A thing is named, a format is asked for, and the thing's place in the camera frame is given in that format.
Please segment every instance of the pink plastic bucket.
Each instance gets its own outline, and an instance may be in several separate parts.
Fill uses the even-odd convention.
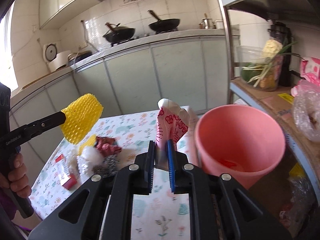
[[[247,189],[279,164],[285,150],[278,123],[251,106],[208,111],[195,136],[203,170],[216,176],[229,173]]]

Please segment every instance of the window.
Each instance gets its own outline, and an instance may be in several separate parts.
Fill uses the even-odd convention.
[[[13,5],[0,22],[0,82],[9,87],[11,91],[18,88],[14,73],[11,54],[11,19]]]

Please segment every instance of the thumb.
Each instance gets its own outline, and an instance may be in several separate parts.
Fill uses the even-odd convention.
[[[0,173],[0,187],[2,188],[10,188],[10,184],[8,180]]]

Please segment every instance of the purple sleeve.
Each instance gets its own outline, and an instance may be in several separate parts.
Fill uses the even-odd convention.
[[[7,213],[10,220],[14,219],[17,212],[15,204],[12,202],[11,198],[3,192],[0,188],[0,204],[2,205],[4,211]]]

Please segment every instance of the black frying pan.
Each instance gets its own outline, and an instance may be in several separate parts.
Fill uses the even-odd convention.
[[[112,27],[110,23],[106,23],[106,26],[110,29],[103,37],[110,43],[120,43],[132,38],[136,29],[128,28],[125,26],[116,25]]]
[[[158,20],[157,22],[149,24],[149,28],[155,32],[167,32],[178,27],[180,24],[180,19],[161,20],[153,10],[148,10],[148,13]]]

